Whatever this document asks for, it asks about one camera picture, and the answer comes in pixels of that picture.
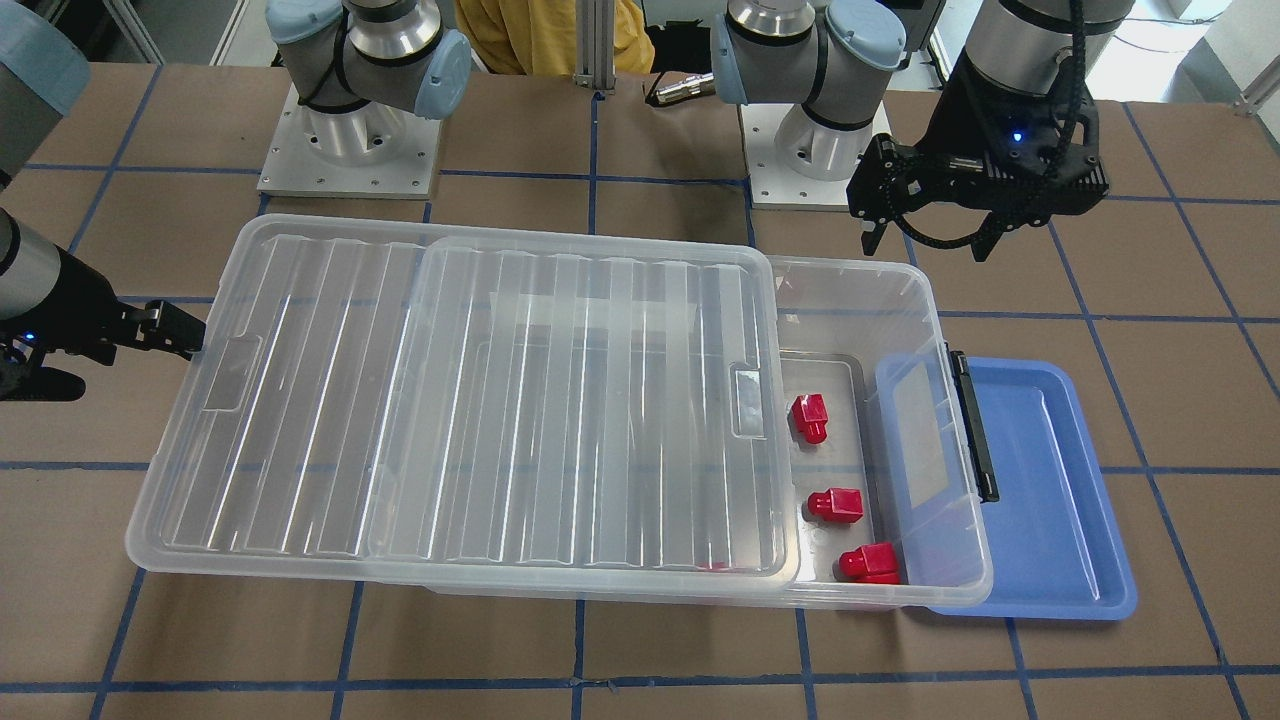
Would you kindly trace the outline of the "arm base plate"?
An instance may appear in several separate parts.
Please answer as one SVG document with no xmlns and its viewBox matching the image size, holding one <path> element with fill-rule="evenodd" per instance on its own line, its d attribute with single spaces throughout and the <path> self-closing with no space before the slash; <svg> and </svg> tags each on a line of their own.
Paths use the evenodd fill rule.
<svg viewBox="0 0 1280 720">
<path fill-rule="evenodd" d="M 891 131 L 884 104 L 868 126 L 831 129 L 797 104 L 739 108 L 751 204 L 785 211 L 846 214 L 846 188 L 872 137 Z"/>
<path fill-rule="evenodd" d="M 444 123 L 370 102 L 346 114 L 289 87 L 257 190 L 271 197 L 429 200 Z"/>
</svg>

